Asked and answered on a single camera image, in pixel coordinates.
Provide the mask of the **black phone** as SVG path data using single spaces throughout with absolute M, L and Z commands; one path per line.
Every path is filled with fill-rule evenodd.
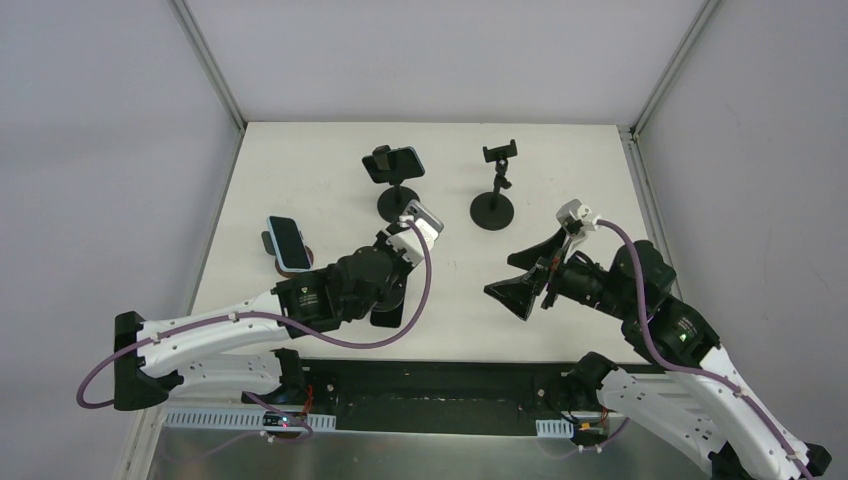
M 375 327 L 399 328 L 402 323 L 403 308 L 403 301 L 396 305 L 377 304 L 370 312 L 369 323 Z

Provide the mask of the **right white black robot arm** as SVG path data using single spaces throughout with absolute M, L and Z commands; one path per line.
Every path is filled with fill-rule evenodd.
M 815 479 L 831 464 L 823 446 L 798 439 L 750 389 L 716 331 L 671 294 L 675 270 L 647 240 L 625 239 L 609 268 L 559 232 L 510 255 L 521 275 L 485 293 L 520 319 L 567 298 L 620 321 L 633 350 L 694 401 L 688 409 L 642 384 L 603 355 L 584 355 L 567 374 L 576 407 L 618 412 L 683 453 L 713 479 Z

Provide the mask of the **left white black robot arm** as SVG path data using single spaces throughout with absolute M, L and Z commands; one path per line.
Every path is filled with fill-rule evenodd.
M 207 313 L 150 320 L 136 311 L 116 316 L 113 397 L 108 405 L 136 411 L 195 391 L 241 390 L 297 402 L 305 378 L 281 344 L 301 337 L 352 350 L 388 346 L 420 319 L 432 285 L 432 249 L 440 234 L 419 222 L 392 224 L 374 245 L 361 247 L 326 267 L 277 283 L 259 295 Z M 372 324 L 402 315 L 401 290 L 418 267 L 425 288 L 412 318 L 381 340 L 333 337 L 343 324 Z

